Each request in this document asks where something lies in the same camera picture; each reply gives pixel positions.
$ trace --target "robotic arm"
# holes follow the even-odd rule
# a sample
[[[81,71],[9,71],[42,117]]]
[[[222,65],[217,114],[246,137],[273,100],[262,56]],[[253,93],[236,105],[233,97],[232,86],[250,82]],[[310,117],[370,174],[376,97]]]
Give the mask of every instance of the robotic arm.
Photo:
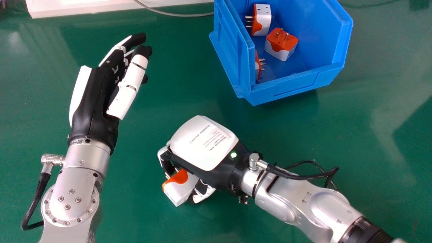
[[[301,229],[316,243],[403,243],[368,221],[337,190],[327,188],[337,167],[299,176],[265,162],[250,152],[236,135],[205,116],[183,124],[158,152],[167,181],[164,193],[179,206],[197,203],[216,189],[228,190],[247,204],[255,204]],[[326,188],[308,180],[327,177]]]
[[[33,202],[23,230],[44,226],[40,243],[94,243],[102,211],[100,193],[124,118],[145,74],[151,47],[146,35],[131,35],[116,44],[95,69],[82,66],[69,110],[71,126],[66,156],[44,154]],[[56,183],[42,194],[53,166],[62,166]],[[43,221],[28,225],[42,200]]]

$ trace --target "green table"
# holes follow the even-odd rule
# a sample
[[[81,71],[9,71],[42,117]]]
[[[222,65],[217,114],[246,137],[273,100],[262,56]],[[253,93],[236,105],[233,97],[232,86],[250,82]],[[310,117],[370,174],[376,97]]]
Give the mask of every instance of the green table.
[[[161,190],[156,152],[197,114],[234,131],[268,162],[312,159],[327,169],[340,166],[336,184],[370,220],[409,242],[432,239],[432,11],[425,1],[345,5],[355,24],[346,67],[336,80],[257,107],[236,98],[208,38],[212,17],[133,10],[31,19],[25,3],[9,3],[0,12],[1,243],[41,236],[41,228],[24,232],[20,224],[41,155],[66,153],[79,67],[97,66],[113,44],[142,31],[154,50],[149,82],[120,124],[98,242],[308,242],[300,230],[253,203],[240,205],[227,192],[195,206],[171,204]],[[32,221],[40,218],[38,209]]]

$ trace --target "gray cable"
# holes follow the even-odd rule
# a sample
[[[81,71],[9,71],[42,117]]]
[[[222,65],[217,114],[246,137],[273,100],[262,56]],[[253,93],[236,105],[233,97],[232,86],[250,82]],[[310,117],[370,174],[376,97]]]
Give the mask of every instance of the gray cable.
[[[205,17],[205,16],[210,16],[213,15],[213,12],[211,13],[198,13],[198,14],[179,14],[179,13],[168,13],[168,12],[164,12],[164,11],[160,11],[160,10],[156,10],[154,8],[151,8],[145,4],[143,4],[141,1],[139,0],[134,0],[135,3],[141,5],[143,8],[155,12],[155,13],[160,13],[163,15],[168,15],[168,16],[173,16],[173,17],[184,17],[184,18],[196,18],[196,17]]]

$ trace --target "bolt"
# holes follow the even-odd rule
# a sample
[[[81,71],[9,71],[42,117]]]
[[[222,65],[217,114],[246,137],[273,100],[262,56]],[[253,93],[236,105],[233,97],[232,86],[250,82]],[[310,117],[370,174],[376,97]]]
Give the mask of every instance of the bolt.
[[[249,169],[252,171],[257,171],[257,161],[260,159],[260,156],[257,153],[251,153],[249,155]]]

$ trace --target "blue plastic bin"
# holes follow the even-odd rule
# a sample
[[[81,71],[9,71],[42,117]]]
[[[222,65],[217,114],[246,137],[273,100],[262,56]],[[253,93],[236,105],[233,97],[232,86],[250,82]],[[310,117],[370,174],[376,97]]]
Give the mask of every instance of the blue plastic bin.
[[[280,27],[299,39],[286,61],[264,51],[265,37],[251,37],[245,15],[254,3],[270,4],[270,31]],[[336,0],[215,0],[210,40],[238,98],[252,105],[329,85],[345,64],[353,20]],[[265,70],[255,80],[255,49]]]

